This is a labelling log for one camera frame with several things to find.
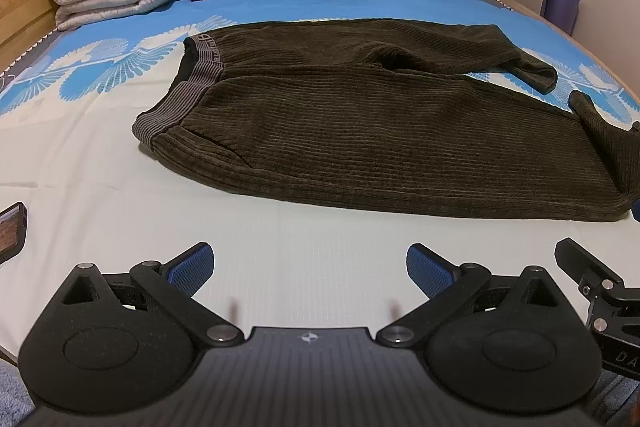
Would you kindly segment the smartphone on mount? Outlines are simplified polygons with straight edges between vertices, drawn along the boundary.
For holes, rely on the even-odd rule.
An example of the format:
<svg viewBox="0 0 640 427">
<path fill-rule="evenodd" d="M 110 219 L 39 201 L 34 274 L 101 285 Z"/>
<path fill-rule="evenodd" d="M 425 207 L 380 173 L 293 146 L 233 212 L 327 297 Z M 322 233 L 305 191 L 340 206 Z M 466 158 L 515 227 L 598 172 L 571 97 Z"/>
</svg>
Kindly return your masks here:
<svg viewBox="0 0 640 427">
<path fill-rule="evenodd" d="M 0 213 L 0 263 L 17 256 L 25 245 L 27 209 L 16 202 Z"/>
</svg>

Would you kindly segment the dark brown corduroy pants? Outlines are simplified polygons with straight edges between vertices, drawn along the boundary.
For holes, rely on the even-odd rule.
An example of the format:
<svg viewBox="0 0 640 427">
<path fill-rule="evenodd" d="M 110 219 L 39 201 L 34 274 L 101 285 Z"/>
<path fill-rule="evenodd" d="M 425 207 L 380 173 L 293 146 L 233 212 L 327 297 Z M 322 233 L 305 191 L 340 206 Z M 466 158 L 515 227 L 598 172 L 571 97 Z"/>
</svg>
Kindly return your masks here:
<svg viewBox="0 0 640 427">
<path fill-rule="evenodd" d="M 639 132 L 496 26 L 236 25 L 186 39 L 134 136 L 221 190 L 480 219 L 615 221 L 639 200 Z"/>
</svg>

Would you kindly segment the purple box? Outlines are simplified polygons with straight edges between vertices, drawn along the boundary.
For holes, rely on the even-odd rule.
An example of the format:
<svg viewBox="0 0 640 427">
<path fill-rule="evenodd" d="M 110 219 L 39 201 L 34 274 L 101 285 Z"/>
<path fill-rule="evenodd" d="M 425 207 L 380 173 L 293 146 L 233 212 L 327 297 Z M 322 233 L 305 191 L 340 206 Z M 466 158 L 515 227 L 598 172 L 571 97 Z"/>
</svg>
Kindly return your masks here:
<svg viewBox="0 0 640 427">
<path fill-rule="evenodd" d="M 580 0 L 542 0 L 540 16 L 567 35 L 573 35 L 578 14 Z"/>
</svg>

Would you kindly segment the blue white patterned bedsheet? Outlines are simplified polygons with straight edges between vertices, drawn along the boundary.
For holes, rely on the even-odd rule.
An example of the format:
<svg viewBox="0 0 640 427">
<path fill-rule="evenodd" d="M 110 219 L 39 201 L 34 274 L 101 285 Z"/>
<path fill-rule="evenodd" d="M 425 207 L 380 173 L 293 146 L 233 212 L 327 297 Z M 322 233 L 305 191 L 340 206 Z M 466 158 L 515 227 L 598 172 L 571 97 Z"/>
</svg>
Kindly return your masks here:
<svg viewBox="0 0 640 427">
<path fill-rule="evenodd" d="M 639 278 L 639 105 L 491 0 L 178 0 L 52 35 L 1 95 L 1 268 L 16 353 L 80 262 L 212 245 L 203 305 L 243 329 L 416 307 L 422 243 L 495 272 L 573 237 Z"/>
</svg>

